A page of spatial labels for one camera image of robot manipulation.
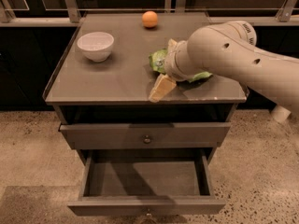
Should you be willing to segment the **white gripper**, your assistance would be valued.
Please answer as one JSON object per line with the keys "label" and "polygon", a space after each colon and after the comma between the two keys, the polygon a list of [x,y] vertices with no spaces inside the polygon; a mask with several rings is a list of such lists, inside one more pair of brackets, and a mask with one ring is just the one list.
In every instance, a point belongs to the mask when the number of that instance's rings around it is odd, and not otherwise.
{"label": "white gripper", "polygon": [[198,74],[192,67],[185,40],[177,42],[170,39],[167,51],[164,59],[164,70],[167,75],[160,74],[157,77],[149,94],[149,100],[153,103],[161,101],[172,91],[177,86],[176,81],[185,81]]}

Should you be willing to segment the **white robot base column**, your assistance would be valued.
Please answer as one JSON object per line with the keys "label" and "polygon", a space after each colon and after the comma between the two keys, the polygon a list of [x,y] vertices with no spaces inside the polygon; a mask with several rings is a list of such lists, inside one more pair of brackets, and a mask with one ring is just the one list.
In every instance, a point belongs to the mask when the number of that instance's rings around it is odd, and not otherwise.
{"label": "white robot base column", "polygon": [[271,111],[272,118],[279,123],[286,121],[290,114],[291,112],[281,105],[276,105]]}

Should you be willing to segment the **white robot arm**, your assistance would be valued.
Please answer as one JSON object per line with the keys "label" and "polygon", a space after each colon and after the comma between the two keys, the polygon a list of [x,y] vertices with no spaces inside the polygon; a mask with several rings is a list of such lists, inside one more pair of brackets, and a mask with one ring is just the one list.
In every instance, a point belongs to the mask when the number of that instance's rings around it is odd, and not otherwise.
{"label": "white robot arm", "polygon": [[235,80],[293,114],[299,112],[299,60],[263,49],[246,21],[228,21],[197,29],[187,40],[168,42],[163,75],[149,100],[156,103],[179,81],[207,71]]}

